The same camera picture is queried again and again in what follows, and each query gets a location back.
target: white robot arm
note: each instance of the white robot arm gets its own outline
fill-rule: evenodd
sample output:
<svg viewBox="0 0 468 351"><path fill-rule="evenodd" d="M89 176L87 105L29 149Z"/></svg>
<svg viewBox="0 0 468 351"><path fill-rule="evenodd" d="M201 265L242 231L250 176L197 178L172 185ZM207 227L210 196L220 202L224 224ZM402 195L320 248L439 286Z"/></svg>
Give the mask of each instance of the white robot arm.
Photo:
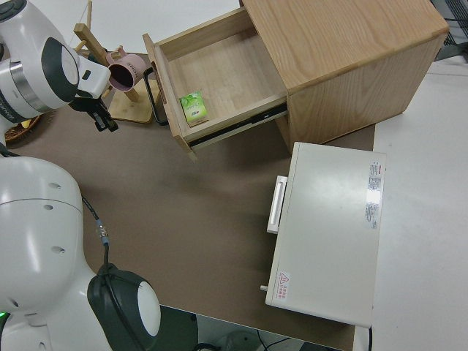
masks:
<svg viewBox="0 0 468 351"><path fill-rule="evenodd" d="M77 96L99 98L107 85L109 70L67 47L27 0L0 0L0 44L10 51L0 61L0 143L16 123L73 104ZM49 162L3 151L0 350L149 350L159 330L156 294L145 279L114 265L105 263L97 275L89 268L73 177Z"/></svg>
<svg viewBox="0 0 468 351"><path fill-rule="evenodd" d="M110 71L79 56L56 27L27 0L0 0L0 133L76 97L97 99Z"/></svg>

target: white appliance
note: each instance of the white appliance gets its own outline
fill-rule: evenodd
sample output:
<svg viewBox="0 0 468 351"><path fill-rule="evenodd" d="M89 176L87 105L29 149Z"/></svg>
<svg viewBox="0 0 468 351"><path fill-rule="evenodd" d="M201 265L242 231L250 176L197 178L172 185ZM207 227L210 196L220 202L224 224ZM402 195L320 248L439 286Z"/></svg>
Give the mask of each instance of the white appliance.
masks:
<svg viewBox="0 0 468 351"><path fill-rule="evenodd" d="M268 305L371 326L384 175L384 154L295 143L268 223Z"/></svg>

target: drawer handle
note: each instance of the drawer handle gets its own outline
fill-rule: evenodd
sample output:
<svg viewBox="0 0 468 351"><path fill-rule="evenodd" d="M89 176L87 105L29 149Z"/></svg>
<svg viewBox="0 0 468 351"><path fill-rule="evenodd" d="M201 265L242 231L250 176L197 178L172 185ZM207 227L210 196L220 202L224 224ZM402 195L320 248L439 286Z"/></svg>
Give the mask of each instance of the drawer handle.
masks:
<svg viewBox="0 0 468 351"><path fill-rule="evenodd" d="M278 234L279 220L283 208L284 193L286 192L287 177L278 175L276 177L275 192L271 202L270 218L268 219L267 232Z"/></svg>
<svg viewBox="0 0 468 351"><path fill-rule="evenodd" d="M151 109L153 110L154 119L156 119L156 122L160 126L167 126L167 119L165 121L159 120L158 115L156 113L156 102L154 101L153 92L151 91L151 86L149 85L149 80L148 80L148 76L153 72L155 72L155 71L154 71L154 68L151 66L143 73L143 79L145 81L146 91L148 92L148 98L149 98L149 102L151 104Z"/></svg>
<svg viewBox="0 0 468 351"><path fill-rule="evenodd" d="M159 73L158 73L158 70L156 68L156 64L153 61L151 62L151 67L153 67L154 75L156 77L156 82L157 82L158 88L159 88L159 93L161 94L162 103L164 105L166 105L167 104L166 94L164 93L164 89L162 88L161 78L159 77Z"/></svg>

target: cable connector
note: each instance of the cable connector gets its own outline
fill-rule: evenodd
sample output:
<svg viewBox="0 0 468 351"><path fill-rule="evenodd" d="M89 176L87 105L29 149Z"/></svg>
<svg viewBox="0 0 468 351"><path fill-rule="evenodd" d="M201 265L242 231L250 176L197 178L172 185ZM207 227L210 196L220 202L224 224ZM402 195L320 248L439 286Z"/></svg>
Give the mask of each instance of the cable connector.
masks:
<svg viewBox="0 0 468 351"><path fill-rule="evenodd" d="M101 239L102 245L108 245L109 244L109 235L107 234L107 230L105 229L105 226L103 225L102 221L98 219L96 221L96 232L97 235L99 235L99 238Z"/></svg>

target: warning label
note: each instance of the warning label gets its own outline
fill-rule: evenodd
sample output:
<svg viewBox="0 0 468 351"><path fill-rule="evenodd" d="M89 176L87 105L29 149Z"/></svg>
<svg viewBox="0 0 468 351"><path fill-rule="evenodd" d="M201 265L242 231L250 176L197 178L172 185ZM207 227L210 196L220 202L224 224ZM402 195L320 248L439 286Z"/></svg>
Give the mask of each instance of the warning label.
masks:
<svg viewBox="0 0 468 351"><path fill-rule="evenodd" d="M372 229L379 226L380 202L382 199L382 165L372 162L369 168L369 182L366 196L366 225Z"/></svg>
<svg viewBox="0 0 468 351"><path fill-rule="evenodd" d="M278 272L278 277L276 278L276 293L274 296L276 300L286 301L290 280L291 275L289 273Z"/></svg>

